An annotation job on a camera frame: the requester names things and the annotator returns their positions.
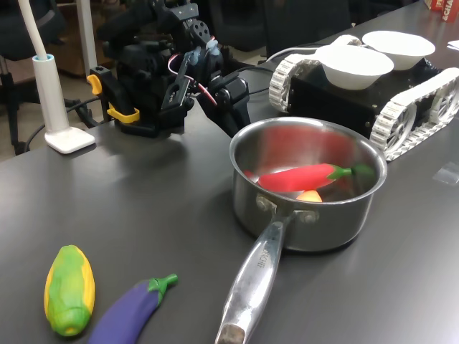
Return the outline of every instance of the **orange vegetable piece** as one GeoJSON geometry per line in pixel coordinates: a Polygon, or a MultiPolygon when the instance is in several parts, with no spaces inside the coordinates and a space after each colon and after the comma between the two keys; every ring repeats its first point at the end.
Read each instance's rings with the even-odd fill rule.
{"type": "Polygon", "coordinates": [[[304,191],[296,199],[299,201],[322,203],[322,198],[316,190],[304,191]]]}

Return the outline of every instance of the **saucepan rim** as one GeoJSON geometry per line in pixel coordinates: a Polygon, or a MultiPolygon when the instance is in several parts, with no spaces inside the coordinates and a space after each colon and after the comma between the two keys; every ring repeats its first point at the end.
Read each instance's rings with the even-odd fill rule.
{"type": "Polygon", "coordinates": [[[353,203],[353,202],[358,201],[360,199],[364,199],[364,198],[366,198],[368,196],[371,196],[376,190],[378,190],[378,188],[381,187],[381,185],[384,183],[384,181],[386,180],[386,177],[387,177],[387,162],[386,162],[386,159],[384,158],[383,153],[380,150],[378,150],[376,147],[374,147],[373,144],[367,138],[365,138],[363,135],[360,135],[359,133],[357,133],[357,132],[355,132],[355,131],[353,131],[351,129],[348,129],[348,128],[342,126],[342,125],[331,123],[331,122],[327,122],[325,120],[316,120],[316,119],[313,119],[313,118],[304,118],[304,117],[279,117],[279,118],[270,118],[270,119],[267,119],[267,120],[261,120],[261,121],[252,123],[252,124],[248,125],[247,127],[241,129],[232,138],[231,143],[230,143],[229,146],[230,146],[229,147],[229,151],[230,151],[229,152],[229,154],[230,154],[229,156],[231,158],[231,163],[232,163],[233,167],[235,168],[235,170],[241,175],[241,177],[243,177],[246,181],[251,183],[255,188],[257,188],[260,192],[262,192],[264,194],[269,194],[269,195],[271,195],[271,196],[273,196],[273,197],[275,197],[277,199],[282,199],[284,201],[289,201],[289,202],[293,202],[293,203],[296,203],[296,204],[311,204],[311,205],[314,205],[314,206],[322,206],[322,205],[353,203]],[[378,181],[366,193],[363,193],[362,195],[359,195],[357,197],[353,197],[352,199],[346,199],[346,200],[343,200],[343,201],[322,202],[322,203],[299,201],[299,200],[291,199],[289,197],[286,197],[286,196],[283,196],[283,195],[280,195],[278,193],[275,193],[275,192],[272,192],[272,191],[268,191],[268,190],[262,188],[260,185],[258,185],[258,183],[254,183],[250,178],[248,178],[241,171],[241,169],[239,168],[239,166],[237,165],[237,162],[236,162],[235,151],[236,151],[237,145],[242,140],[242,137],[248,135],[248,133],[250,131],[254,130],[257,127],[260,127],[262,125],[266,125],[267,123],[273,123],[273,122],[281,122],[281,123],[285,123],[285,124],[289,124],[289,123],[290,124],[305,123],[305,124],[309,124],[309,125],[312,125],[312,126],[315,126],[315,127],[327,125],[328,127],[332,127],[332,128],[337,129],[338,131],[347,133],[350,136],[355,137],[356,139],[360,139],[361,142],[363,144],[365,144],[368,147],[368,149],[370,151],[372,151],[374,153],[374,155],[377,157],[376,164],[379,165],[380,171],[381,171],[380,172],[380,176],[378,178],[378,181]]]}

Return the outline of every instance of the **white tank track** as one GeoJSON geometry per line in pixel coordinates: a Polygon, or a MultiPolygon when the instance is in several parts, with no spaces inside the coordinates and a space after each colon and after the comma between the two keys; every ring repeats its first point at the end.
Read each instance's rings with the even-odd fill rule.
{"type": "MultiPolygon", "coordinates": [[[[332,44],[361,45],[361,42],[356,37],[346,35],[332,44]]],[[[271,105],[286,113],[291,78],[302,78],[320,64],[315,54],[287,56],[276,68],[270,82],[271,105]]],[[[392,161],[444,128],[458,110],[459,68],[448,68],[393,97],[377,116],[370,141],[384,152],[386,160],[392,161]],[[428,121],[414,128],[416,103],[431,96],[435,97],[427,114],[428,121]]]]}

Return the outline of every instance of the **white desk lamp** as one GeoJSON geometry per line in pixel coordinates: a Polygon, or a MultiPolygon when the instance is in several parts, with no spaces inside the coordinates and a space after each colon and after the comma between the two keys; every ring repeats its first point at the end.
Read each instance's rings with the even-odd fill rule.
{"type": "Polygon", "coordinates": [[[50,147],[63,154],[75,152],[92,145],[95,142],[94,136],[81,129],[69,126],[55,57],[47,54],[44,50],[43,41],[38,32],[29,0],[19,0],[19,6],[37,53],[32,58],[32,62],[46,126],[44,139],[50,147]]]}

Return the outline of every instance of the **stainless steel saucepan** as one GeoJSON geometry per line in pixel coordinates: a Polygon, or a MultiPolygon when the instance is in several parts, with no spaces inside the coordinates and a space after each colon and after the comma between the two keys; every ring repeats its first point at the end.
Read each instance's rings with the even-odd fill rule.
{"type": "Polygon", "coordinates": [[[387,175],[384,156],[365,137],[308,118],[253,123],[232,139],[230,156],[236,217],[259,237],[229,291],[216,344],[249,340],[268,301],[283,247],[320,252],[353,240],[387,175]],[[320,189],[323,203],[297,201],[295,195],[266,191],[254,181],[254,176],[317,163],[353,172],[320,189]]]}

